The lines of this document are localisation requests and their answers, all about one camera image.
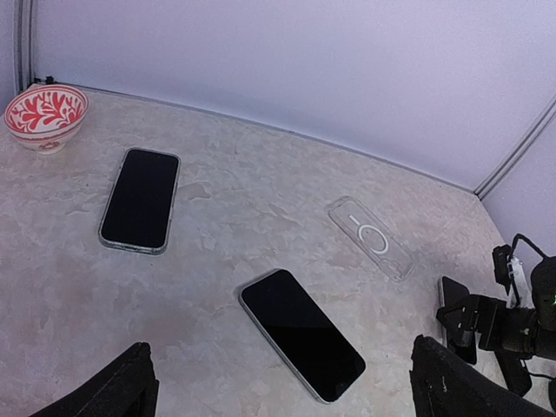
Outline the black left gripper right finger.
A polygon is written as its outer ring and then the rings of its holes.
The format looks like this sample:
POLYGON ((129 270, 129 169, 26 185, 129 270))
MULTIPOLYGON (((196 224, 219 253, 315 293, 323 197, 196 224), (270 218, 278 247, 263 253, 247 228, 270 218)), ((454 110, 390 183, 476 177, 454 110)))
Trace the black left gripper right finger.
POLYGON ((430 336, 414 340, 409 371, 417 416, 552 416, 499 386, 430 336))

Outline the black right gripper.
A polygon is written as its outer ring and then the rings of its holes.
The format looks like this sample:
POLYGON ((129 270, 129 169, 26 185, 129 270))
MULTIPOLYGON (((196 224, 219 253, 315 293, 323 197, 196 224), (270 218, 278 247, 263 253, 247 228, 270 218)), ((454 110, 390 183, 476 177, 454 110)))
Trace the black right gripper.
POLYGON ((459 346, 469 346, 474 338, 476 350, 511 352, 512 314, 512 309, 502 300, 470 294, 452 307, 439 307, 436 319, 459 346), (461 319, 454 326, 447 321, 447 315, 457 310, 461 311, 461 319))

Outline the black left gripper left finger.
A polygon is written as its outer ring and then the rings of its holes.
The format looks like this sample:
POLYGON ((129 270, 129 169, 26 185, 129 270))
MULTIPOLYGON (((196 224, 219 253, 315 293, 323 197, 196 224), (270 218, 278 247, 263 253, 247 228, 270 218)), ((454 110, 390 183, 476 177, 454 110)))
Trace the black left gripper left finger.
POLYGON ((154 416, 159 391, 151 348, 137 342, 36 416, 154 416))

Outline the small silver-edged phone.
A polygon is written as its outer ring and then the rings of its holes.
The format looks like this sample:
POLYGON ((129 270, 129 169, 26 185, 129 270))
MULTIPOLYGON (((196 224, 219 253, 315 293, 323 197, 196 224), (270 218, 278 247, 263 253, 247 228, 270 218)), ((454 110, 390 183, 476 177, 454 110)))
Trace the small silver-edged phone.
MULTIPOLYGON (((452 307, 453 304, 459 302, 461 299, 470 295, 466 286, 458 283, 457 281, 443 276, 439 279, 439 295, 440 307, 452 307)), ((461 319, 461 311, 453 311, 447 315, 447 321, 451 325, 457 325, 461 319)), ((472 338, 469 346, 459 346, 452 338, 452 335, 447 332, 444 326, 441 326, 442 343, 452 353, 459 356, 466 363, 474 366, 477 363, 476 342, 472 338)))

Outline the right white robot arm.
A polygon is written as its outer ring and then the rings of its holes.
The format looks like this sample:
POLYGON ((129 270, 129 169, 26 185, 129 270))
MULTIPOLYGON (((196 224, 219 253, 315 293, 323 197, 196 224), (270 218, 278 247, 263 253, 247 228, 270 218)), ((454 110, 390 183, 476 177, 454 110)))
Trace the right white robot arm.
POLYGON ((479 334, 479 348, 507 351, 529 359, 555 359, 555 258, 531 273, 533 308, 507 308, 502 300, 467 295, 437 310, 436 319, 460 346, 479 334))

